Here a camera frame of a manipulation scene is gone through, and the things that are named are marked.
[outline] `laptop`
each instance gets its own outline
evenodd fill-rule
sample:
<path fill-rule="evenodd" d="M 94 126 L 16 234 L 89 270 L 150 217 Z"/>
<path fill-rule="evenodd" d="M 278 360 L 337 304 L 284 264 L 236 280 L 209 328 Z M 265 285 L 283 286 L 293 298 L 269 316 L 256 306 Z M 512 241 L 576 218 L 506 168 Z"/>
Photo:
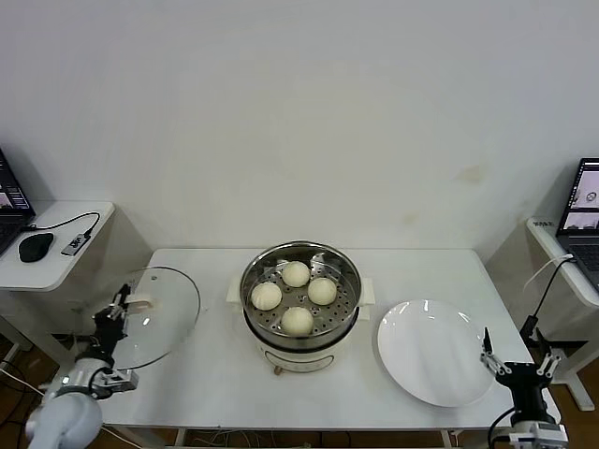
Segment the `laptop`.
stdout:
<path fill-rule="evenodd" d="M 599 158 L 580 159 L 557 239 L 599 291 Z"/>
<path fill-rule="evenodd" d="M 36 216 L 19 182 L 0 150 L 0 253 L 3 253 L 21 233 L 21 229 Z"/>

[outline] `wooden floor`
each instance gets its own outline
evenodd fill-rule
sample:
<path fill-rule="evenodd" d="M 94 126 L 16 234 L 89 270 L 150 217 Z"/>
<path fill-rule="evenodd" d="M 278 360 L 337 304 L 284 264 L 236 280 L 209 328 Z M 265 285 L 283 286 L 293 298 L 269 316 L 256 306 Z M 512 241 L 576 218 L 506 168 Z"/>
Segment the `wooden floor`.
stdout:
<path fill-rule="evenodd" d="M 0 355 L 4 355 L 10 344 L 0 340 Z M 22 371 L 27 382 L 40 385 L 51 379 L 56 365 L 37 348 L 28 353 L 19 353 L 14 364 Z M 595 360 L 581 373 L 595 403 L 599 404 L 599 360 Z M 39 398 L 36 393 L 22 393 L 21 387 L 0 373 L 0 447 L 24 449 L 27 441 L 22 430 L 26 416 L 36 407 Z M 571 449 L 599 448 L 599 411 L 580 412 L 565 386 L 551 387 L 562 412 L 562 423 L 566 426 Z M 174 443 L 176 431 L 158 429 L 156 431 L 168 443 Z M 469 438 L 481 438 L 482 432 L 460 434 L 460 443 Z M 439 432 L 283 432 L 246 431 L 220 432 L 189 431 L 185 444 L 190 446 L 229 447 L 435 447 L 443 446 Z M 131 449 L 110 434 L 101 432 L 91 444 L 91 449 Z"/>

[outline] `white table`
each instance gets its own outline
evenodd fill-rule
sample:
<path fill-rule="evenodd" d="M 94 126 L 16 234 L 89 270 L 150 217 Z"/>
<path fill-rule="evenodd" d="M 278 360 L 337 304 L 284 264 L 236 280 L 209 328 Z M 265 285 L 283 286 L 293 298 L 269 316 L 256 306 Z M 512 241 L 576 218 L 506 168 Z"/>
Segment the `white table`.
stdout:
<path fill-rule="evenodd" d="M 112 203 L 105 201 L 38 201 L 33 203 L 39 227 L 56 225 L 84 212 L 96 211 L 100 220 L 90 240 L 75 256 L 61 254 L 65 246 L 94 223 L 95 216 L 83 217 L 76 222 L 53 229 L 54 242 L 46 256 L 38 262 L 26 264 L 19 258 L 19 244 L 34 233 L 23 233 L 0 255 L 0 315 L 28 340 L 57 362 L 67 361 L 71 355 L 46 332 L 43 312 L 26 307 L 14 292 L 49 292 L 57 288 L 93 244 L 97 234 L 114 212 Z"/>
<path fill-rule="evenodd" d="M 528 220 L 526 225 L 541 248 L 547 253 L 549 259 L 567 254 L 555 237 L 557 226 L 553 220 L 533 217 Z M 585 306 L 594 309 L 599 308 L 599 294 L 586 276 L 582 274 L 577 264 L 563 265 L 560 273 Z M 599 331 L 595 332 L 592 338 L 570 357 L 567 357 L 561 349 L 555 349 L 554 352 L 563 358 L 563 362 L 555 372 L 553 383 L 567 385 L 581 411 L 591 412 L 595 410 L 591 396 L 589 396 L 586 388 L 578 378 L 577 373 L 599 357 Z"/>
<path fill-rule="evenodd" d="M 383 315 L 395 304 L 433 298 L 467 311 L 487 326 L 496 354 L 531 361 L 487 272 L 470 250 L 347 250 L 363 277 L 373 279 L 371 321 L 358 321 L 343 358 L 327 369 L 273 375 L 240 314 L 226 303 L 231 278 L 259 250 L 159 250 L 150 265 L 180 269 L 201 294 L 197 326 L 175 352 L 138 369 L 137 390 L 102 401 L 104 421 L 117 427 L 246 429 L 487 428 L 513 406 L 494 384 L 478 402 L 460 408 L 424 403 L 386 373 L 376 347 Z M 549 413 L 560 414 L 546 391 Z"/>

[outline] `table leg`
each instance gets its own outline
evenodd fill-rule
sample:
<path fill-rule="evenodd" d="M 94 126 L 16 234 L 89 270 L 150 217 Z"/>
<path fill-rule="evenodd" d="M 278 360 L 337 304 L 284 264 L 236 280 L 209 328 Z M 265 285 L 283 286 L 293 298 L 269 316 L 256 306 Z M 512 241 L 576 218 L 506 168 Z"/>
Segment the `table leg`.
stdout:
<path fill-rule="evenodd" d="M 441 430 L 441 438 L 443 439 L 443 447 L 452 447 L 448 430 Z"/>
<path fill-rule="evenodd" d="M 32 348 L 31 341 L 26 339 L 21 332 L 15 329 L 10 323 L 0 316 L 0 334 L 7 339 L 19 345 L 21 351 L 29 351 Z"/>
<path fill-rule="evenodd" d="M 183 446 L 185 444 L 185 433 L 186 432 L 187 432 L 187 429 L 184 427 L 181 427 L 179 430 L 177 430 L 177 438 L 175 439 L 175 447 Z"/>
<path fill-rule="evenodd" d="M 35 308 L 24 307 L 9 292 L 2 292 L 0 299 L 2 317 L 29 340 L 29 345 L 33 343 L 59 365 L 73 359 L 67 348 L 46 330 L 47 319 L 43 314 Z"/>
<path fill-rule="evenodd" d="M 553 378 L 556 385 L 565 384 L 576 402 L 578 408 L 583 412 L 595 410 L 595 404 L 591 396 L 578 377 L 578 371 L 586 367 L 599 356 L 599 341 L 591 340 L 578 349 L 571 357 L 567 357 L 561 349 L 553 349 L 555 355 L 562 358 Z"/>
<path fill-rule="evenodd" d="M 164 449 L 167 444 L 164 440 L 152 432 L 150 428 L 111 426 L 125 438 L 146 448 Z"/>

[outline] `glass lid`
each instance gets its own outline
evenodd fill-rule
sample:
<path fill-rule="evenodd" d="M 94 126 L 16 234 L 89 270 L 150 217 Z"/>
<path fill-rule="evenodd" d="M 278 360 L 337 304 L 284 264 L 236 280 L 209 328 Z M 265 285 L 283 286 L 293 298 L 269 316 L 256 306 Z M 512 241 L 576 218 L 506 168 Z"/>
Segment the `glass lid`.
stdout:
<path fill-rule="evenodd" d="M 146 267 L 110 283 L 113 294 L 127 283 L 131 294 L 124 333 L 112 357 L 116 369 L 148 366 L 174 351 L 193 331 L 200 310 L 199 291 L 182 271 Z"/>

